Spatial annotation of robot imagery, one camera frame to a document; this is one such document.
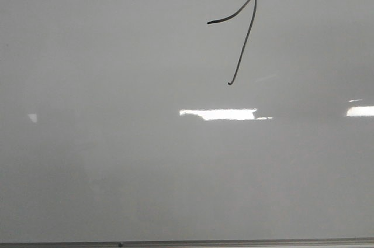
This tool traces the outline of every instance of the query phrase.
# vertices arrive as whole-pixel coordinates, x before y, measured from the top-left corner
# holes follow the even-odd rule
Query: handwritten digit
[[[245,6],[250,2],[251,0],[247,0],[245,2],[245,4],[243,4],[243,6],[237,11],[235,12],[234,14],[230,15],[229,17],[226,17],[226,18],[223,18],[223,19],[219,19],[219,20],[213,20],[213,21],[210,21],[208,22],[207,24],[214,24],[214,23],[221,23],[221,22],[224,22],[224,21],[227,21],[227,20],[230,20],[231,18],[235,17],[236,15],[238,15],[244,8]],[[245,45],[247,44],[247,40],[248,40],[248,37],[250,36],[250,32],[251,32],[251,29],[252,29],[252,25],[253,25],[253,21],[255,19],[255,15],[256,15],[256,9],[257,9],[257,0],[255,0],[255,5],[253,7],[253,14],[252,14],[252,19],[251,19],[251,23],[250,23],[250,27],[248,28],[248,32],[247,32],[247,36],[245,37],[245,40],[244,40],[244,44],[243,44],[243,47],[241,49],[241,53],[240,53],[240,57],[239,57],[239,61],[238,61],[238,64],[236,66],[236,70],[235,70],[235,74],[234,74],[234,77],[233,77],[233,80],[231,82],[228,82],[228,85],[231,85],[234,83],[235,81],[235,78],[236,78],[236,75],[238,74],[238,70],[239,70],[239,66],[240,66],[240,62],[241,62],[241,58],[243,56],[243,52],[244,52],[244,49],[245,49]]]

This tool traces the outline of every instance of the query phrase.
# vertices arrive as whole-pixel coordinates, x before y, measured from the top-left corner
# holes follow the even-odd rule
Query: whiteboard
[[[0,0],[0,242],[374,229],[374,0]]]

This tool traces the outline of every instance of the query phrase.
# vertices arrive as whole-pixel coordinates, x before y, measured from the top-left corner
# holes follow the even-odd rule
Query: black ink stroke
[[[223,19],[219,19],[219,20],[213,20],[213,21],[208,22],[207,24],[221,23],[221,22],[224,22],[224,21],[230,20],[231,18],[233,18],[233,17],[235,17],[236,15],[238,15],[238,14],[243,10],[243,8],[245,8],[245,7],[247,6],[247,4],[248,4],[250,1],[251,1],[251,0],[247,0],[247,1],[245,2],[245,4],[243,4],[243,6],[242,6],[242,7],[241,7],[237,12],[235,12],[235,13],[232,14],[232,15],[230,15],[229,17],[226,17],[226,18],[223,18]],[[238,64],[237,64],[237,66],[236,66],[236,70],[235,70],[235,74],[234,74],[233,80],[231,80],[231,82],[228,82],[228,85],[231,85],[231,84],[234,83],[235,78],[236,78],[236,75],[238,74],[238,70],[239,70],[239,66],[240,66],[241,58],[242,58],[242,56],[243,56],[243,52],[244,52],[244,49],[245,49],[245,45],[247,44],[248,37],[250,36],[250,33],[251,33],[251,29],[252,29],[253,21],[254,21],[254,19],[255,19],[256,9],[257,9],[257,0],[255,0],[255,5],[254,5],[254,7],[253,7],[253,13],[252,13],[252,19],[251,19],[250,27],[248,28],[247,36],[245,37],[244,44],[243,44],[243,47],[242,47],[242,49],[241,49],[241,53],[240,53],[240,57],[239,57],[239,61],[238,61]]]

